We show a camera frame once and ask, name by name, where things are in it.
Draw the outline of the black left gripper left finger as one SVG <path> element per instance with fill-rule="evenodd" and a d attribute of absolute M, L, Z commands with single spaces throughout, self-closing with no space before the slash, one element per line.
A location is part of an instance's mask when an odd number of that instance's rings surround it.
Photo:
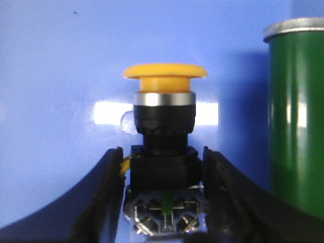
<path fill-rule="evenodd" d="M 1 229 L 1 242 L 115 242 L 125 186 L 123 150 L 109 149 L 61 197 Z"/>

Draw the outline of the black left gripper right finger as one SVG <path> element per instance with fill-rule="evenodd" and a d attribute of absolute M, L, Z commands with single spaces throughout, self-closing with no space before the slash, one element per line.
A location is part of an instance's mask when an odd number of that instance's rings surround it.
<path fill-rule="evenodd" d="M 323 220 L 262 189 L 217 151 L 204 148 L 206 225 L 215 242 L 323 242 Z"/>

